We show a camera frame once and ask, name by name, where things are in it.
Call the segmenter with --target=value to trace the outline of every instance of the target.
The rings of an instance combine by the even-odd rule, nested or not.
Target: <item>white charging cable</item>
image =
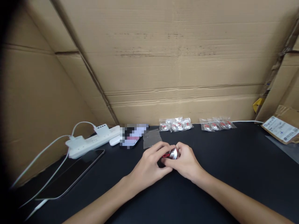
[[[89,123],[89,124],[91,124],[94,128],[96,128],[96,126],[95,126],[93,123],[90,123],[90,122],[88,122],[88,121],[82,121],[82,122],[79,122],[78,124],[81,124],[81,123]],[[75,132],[75,129],[76,129],[76,127],[78,126],[78,124],[76,124],[75,127],[73,128],[72,136],[74,136],[74,132]]]
[[[256,122],[256,123],[264,123],[264,122],[262,122],[262,121],[232,121],[232,122]]]
[[[81,124],[81,123],[89,123],[89,124],[91,124],[94,128],[96,128],[96,126],[93,124],[93,123],[90,123],[90,122],[88,122],[88,121],[82,121],[82,122],[79,122],[78,124]],[[73,132],[72,132],[72,135],[63,135],[63,136],[60,136],[60,137],[58,137],[57,139],[55,139],[51,144],[49,144],[46,148],[44,148],[35,158],[34,158],[34,160],[32,160],[32,162],[27,166],[27,168],[21,173],[21,175],[15,180],[15,182],[12,184],[12,186],[10,187],[10,189],[12,189],[15,185],[16,185],[16,183],[22,178],[22,176],[28,171],[28,169],[34,164],[34,162],[41,156],[41,154],[43,154],[51,145],[53,145],[57,140],[59,140],[60,138],[63,138],[63,137],[69,137],[69,138],[72,138],[73,137],[73,135],[74,135],[74,132],[75,132],[75,129],[76,129],[76,127],[78,126],[78,124],[76,124],[75,125],[75,127],[73,128]],[[58,170],[61,168],[61,166],[64,164],[64,162],[66,161],[66,159],[68,158],[68,156],[69,156],[69,150],[68,150],[68,152],[67,152],[67,154],[66,154],[66,156],[65,156],[65,159],[62,161],[62,163],[60,164],[60,166],[57,168],[57,170],[54,172],[54,174],[50,177],[50,179],[45,183],[45,185],[31,198],[31,199],[29,199],[26,203],[24,203],[23,205],[21,205],[20,206],[20,208],[21,207],[23,207],[24,205],[26,205],[26,204],[28,204],[31,200],[33,200],[46,186],[47,186],[47,184],[52,180],[52,178],[55,176],[55,174],[58,172]]]
[[[26,222],[37,210],[39,210],[46,202],[48,199],[43,200],[41,203],[38,204],[38,206],[35,207],[35,209],[30,213],[30,215],[25,219],[24,222]]]
[[[27,166],[27,168],[21,173],[21,175],[15,180],[15,182],[12,184],[12,186],[10,187],[10,189],[12,189],[16,183],[22,178],[22,176],[27,172],[27,170],[29,170],[29,168],[34,164],[34,162],[40,157],[41,154],[43,154],[51,145],[53,145],[57,140],[63,138],[63,137],[71,137],[70,135],[63,135],[58,137],[57,139],[55,139],[54,141],[52,141],[51,144],[49,144],[46,148],[43,149],[43,151],[41,151],[35,158],[34,160],[32,160],[32,162]]]
[[[60,164],[60,166],[57,168],[57,170],[55,171],[55,173],[53,173],[53,175],[50,177],[50,179],[45,183],[45,185],[31,199],[29,199],[26,203],[22,204],[19,208],[22,208],[24,205],[28,204],[31,200],[33,200],[48,185],[48,183],[52,180],[52,178],[58,172],[58,170],[60,169],[60,167],[64,164],[64,162],[66,161],[66,159],[68,158],[68,156],[69,156],[69,150],[68,150],[68,153],[66,154],[64,160]]]

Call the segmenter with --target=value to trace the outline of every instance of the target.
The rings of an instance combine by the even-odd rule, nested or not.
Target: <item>forearm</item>
[[[270,208],[204,172],[193,181],[216,199],[241,224],[292,223]]]
[[[130,189],[127,177],[124,177],[97,200],[70,217],[64,224],[102,224],[134,196],[135,193]]]

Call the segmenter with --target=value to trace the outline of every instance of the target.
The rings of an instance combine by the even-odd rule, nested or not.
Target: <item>black table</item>
[[[299,223],[299,164],[268,140],[268,133],[258,124],[236,126],[211,133],[195,125],[184,132],[161,132],[161,138],[169,144],[188,144],[202,167],[214,177]],[[29,222],[62,223],[129,174],[144,151],[143,139],[131,150],[109,144],[101,148],[106,149],[105,155],[85,176],[63,198],[48,201]],[[46,173],[49,176],[60,162],[22,189],[44,182]],[[174,170],[128,201],[107,223],[238,222],[216,200]]]

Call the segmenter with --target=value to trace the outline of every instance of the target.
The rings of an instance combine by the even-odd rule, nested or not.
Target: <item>person's left hand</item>
[[[166,142],[158,142],[145,150],[133,171],[125,177],[129,188],[137,194],[170,173],[171,167],[159,168],[157,162],[165,153],[174,148],[175,145],[170,146]]]

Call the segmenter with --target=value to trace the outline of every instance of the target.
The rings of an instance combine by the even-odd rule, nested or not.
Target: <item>cardboard box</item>
[[[60,0],[61,20],[47,1],[31,0],[28,7],[55,51],[71,40],[79,45],[120,123],[157,125],[173,115],[252,120],[248,104],[259,98],[299,3]],[[97,117],[107,117],[96,107]]]
[[[299,16],[288,41],[273,66],[265,84],[256,120],[266,121],[271,117],[278,105],[299,110]]]
[[[252,120],[299,7],[297,0],[52,2],[25,1],[4,45],[13,180],[79,121]],[[82,124],[76,134],[92,132]],[[62,139],[20,184],[65,153]]]
[[[299,143],[299,112],[279,105],[275,114],[262,125],[262,128],[283,144]]]

